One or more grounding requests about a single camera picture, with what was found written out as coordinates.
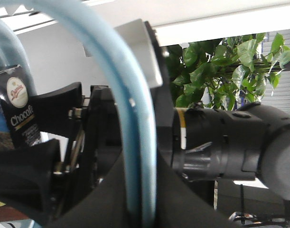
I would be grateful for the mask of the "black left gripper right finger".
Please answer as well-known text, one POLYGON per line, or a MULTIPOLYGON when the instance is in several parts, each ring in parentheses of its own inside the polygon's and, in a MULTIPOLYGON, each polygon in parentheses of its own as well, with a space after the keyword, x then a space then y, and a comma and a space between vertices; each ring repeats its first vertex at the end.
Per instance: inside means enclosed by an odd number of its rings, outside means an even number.
POLYGON ((72 132, 68 113, 82 104, 82 84, 71 83, 58 90, 32 96, 33 107, 39 130, 68 138, 72 132))

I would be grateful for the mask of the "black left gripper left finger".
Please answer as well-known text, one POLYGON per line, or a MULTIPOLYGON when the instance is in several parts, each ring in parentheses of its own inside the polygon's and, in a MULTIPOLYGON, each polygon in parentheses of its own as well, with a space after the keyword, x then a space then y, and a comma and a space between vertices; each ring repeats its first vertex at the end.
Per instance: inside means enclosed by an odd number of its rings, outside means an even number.
POLYGON ((32 219, 51 219, 55 210, 52 179, 58 161, 56 139, 0 151, 0 201, 32 219))

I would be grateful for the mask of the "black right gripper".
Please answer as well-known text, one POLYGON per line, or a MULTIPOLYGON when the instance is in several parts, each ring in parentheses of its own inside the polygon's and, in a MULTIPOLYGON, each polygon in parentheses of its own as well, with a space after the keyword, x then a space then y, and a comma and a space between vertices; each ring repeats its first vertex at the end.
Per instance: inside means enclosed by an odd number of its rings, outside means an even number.
POLYGON ((188 181, 253 180, 266 123, 248 111, 174 108, 158 114, 158 153, 188 181))

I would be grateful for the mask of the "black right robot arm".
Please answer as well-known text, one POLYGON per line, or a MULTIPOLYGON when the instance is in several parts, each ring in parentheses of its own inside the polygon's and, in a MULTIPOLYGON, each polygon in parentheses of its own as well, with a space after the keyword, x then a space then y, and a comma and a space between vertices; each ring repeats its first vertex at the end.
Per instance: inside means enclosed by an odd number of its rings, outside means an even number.
POLYGON ((290 200, 290 114, 259 102, 234 111, 174 108, 157 128, 165 162, 189 182, 259 179, 290 200))

